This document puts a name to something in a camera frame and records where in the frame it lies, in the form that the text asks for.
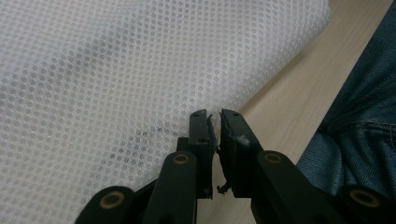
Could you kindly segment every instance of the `blue jeans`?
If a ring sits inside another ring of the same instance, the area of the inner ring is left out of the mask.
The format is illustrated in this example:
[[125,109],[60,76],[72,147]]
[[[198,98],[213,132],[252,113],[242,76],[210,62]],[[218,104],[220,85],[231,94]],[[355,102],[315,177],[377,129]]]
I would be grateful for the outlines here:
[[330,194],[345,184],[396,200],[396,9],[375,31],[297,167]]

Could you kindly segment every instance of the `denim fabric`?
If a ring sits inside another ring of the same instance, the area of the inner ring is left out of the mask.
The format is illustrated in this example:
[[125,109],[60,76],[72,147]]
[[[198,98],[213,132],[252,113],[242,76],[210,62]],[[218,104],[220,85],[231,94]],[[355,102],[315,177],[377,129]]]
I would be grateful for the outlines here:
[[359,184],[396,200],[396,9],[393,3],[297,167],[331,194]]

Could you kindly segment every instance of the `table surface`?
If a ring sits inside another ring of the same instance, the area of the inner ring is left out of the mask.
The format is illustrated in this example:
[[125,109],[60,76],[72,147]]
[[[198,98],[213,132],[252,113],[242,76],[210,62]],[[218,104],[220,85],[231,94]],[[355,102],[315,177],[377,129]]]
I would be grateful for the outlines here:
[[[264,149],[299,160],[391,2],[330,1],[332,16],[323,33],[240,111]],[[222,185],[217,155],[213,163],[213,185]],[[230,190],[199,200],[197,213],[199,224],[256,223],[250,200],[235,199]]]

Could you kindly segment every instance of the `white cloth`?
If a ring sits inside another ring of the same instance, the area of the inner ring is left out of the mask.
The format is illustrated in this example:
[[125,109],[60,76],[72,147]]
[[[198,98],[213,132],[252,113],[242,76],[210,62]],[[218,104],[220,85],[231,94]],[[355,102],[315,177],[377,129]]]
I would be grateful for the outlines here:
[[240,108],[329,14],[327,0],[0,0],[0,223],[71,223],[97,191],[145,186],[191,112]]

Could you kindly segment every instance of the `jeans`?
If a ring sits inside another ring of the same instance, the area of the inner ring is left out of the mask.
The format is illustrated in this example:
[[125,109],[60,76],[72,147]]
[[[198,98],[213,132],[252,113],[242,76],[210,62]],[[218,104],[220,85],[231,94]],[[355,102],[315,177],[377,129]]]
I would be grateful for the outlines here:
[[330,194],[345,184],[396,200],[396,9],[388,11],[297,167]]

